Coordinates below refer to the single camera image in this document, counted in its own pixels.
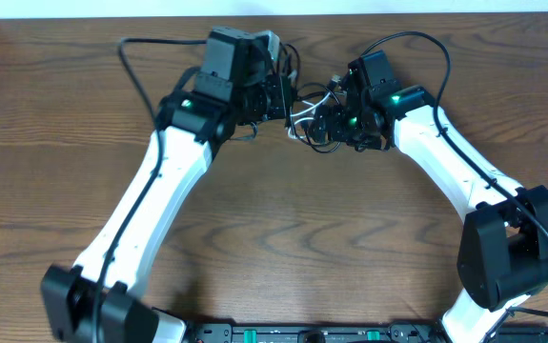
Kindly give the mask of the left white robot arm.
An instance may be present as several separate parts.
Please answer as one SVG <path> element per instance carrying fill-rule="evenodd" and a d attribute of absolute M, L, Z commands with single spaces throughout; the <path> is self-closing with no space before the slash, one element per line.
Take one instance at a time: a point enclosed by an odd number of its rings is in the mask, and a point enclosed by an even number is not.
<path fill-rule="evenodd" d="M 292 88 L 269 30 L 215 27 L 203 63 L 158 105 L 144 159 L 111 218 L 73 266 L 51 266 L 40 290 L 61 342 L 180 342 L 187 323 L 144 304 L 152 266 L 183 202 L 239 125 L 288 119 Z"/>

